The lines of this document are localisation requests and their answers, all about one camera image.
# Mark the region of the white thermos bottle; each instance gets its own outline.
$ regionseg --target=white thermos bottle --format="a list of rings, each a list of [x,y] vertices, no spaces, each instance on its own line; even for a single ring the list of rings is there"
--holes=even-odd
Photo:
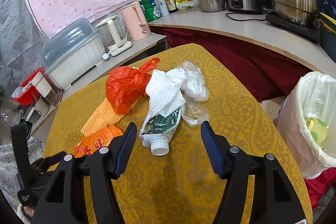
[[[156,1],[157,1],[158,5],[159,5],[160,11],[161,11],[161,15],[163,17],[169,15],[169,11],[168,11],[168,7],[167,7],[167,4],[166,4],[166,0],[156,0]]]

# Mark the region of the silver screw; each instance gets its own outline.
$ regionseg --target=silver screw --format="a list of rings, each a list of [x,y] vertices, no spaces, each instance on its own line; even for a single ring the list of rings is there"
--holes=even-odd
[[[236,147],[236,146],[231,146],[231,147],[230,147],[230,151],[231,151],[232,153],[238,153],[238,152],[239,152],[239,148]]]
[[[269,160],[274,160],[275,159],[274,155],[271,154],[271,153],[267,153],[266,158],[268,158]]]
[[[106,154],[108,151],[109,151],[109,149],[106,146],[99,149],[100,154]]]
[[[67,154],[64,156],[64,160],[65,161],[70,161],[72,159],[72,155],[71,154]]]

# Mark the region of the dark red curtain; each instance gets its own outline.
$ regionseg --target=dark red curtain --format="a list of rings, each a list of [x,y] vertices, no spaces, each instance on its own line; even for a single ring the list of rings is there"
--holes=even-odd
[[[258,102],[288,95],[299,78],[311,71],[277,52],[236,38],[181,28],[151,26],[151,30],[166,35],[171,47],[189,43],[204,47]]]

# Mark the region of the pink electric kettle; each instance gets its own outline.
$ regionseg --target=pink electric kettle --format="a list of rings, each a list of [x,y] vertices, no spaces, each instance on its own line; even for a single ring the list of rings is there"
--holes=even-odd
[[[132,41],[151,34],[139,2],[134,2],[120,10]]]

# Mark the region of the electric kettle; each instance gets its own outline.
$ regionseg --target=electric kettle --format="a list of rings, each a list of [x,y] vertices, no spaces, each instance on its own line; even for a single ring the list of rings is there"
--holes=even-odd
[[[139,2],[126,6],[120,12],[132,41],[140,40],[151,34]]]
[[[127,30],[121,26],[116,27],[113,20],[117,17],[118,16],[105,18],[96,25],[104,46],[109,50],[108,54],[105,53],[103,55],[104,60],[107,60],[109,55],[116,56],[132,47],[132,43],[127,40]]]

